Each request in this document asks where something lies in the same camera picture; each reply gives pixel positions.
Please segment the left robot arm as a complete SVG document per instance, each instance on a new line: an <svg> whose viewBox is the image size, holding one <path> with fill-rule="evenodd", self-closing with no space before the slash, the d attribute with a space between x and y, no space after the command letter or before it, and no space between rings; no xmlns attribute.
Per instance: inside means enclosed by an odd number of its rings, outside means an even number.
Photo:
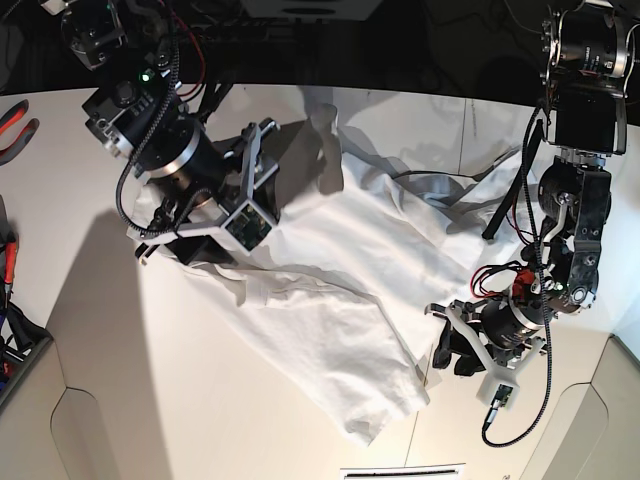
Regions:
<svg viewBox="0 0 640 480"><path fill-rule="evenodd" d="M605 163L626 150L638 26L635 1L550 11L542 25L545 93L527 126L518 174L483 236L492 239L518 206L540 208L543 220L521 235L519 260L476 271L470 301L427 309L446 322L434 367L482 373L477 396L494 409L513 403L519 374L549 352L545 326L595 300L611 208Z"/></svg>

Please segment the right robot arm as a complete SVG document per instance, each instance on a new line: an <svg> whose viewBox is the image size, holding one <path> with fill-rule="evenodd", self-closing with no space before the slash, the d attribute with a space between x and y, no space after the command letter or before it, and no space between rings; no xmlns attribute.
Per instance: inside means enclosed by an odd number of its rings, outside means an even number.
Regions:
<svg viewBox="0 0 640 480"><path fill-rule="evenodd" d="M123 169L115 207L145 262L162 251L192 265L231 265L276 229L283 210L327 186L318 115L252 122L214 140L206 124L233 87L196 53L196 85L181 83L184 43L200 34L172 1L63 1L46 8L68 48L98 80L84 102L89 132Z"/></svg>

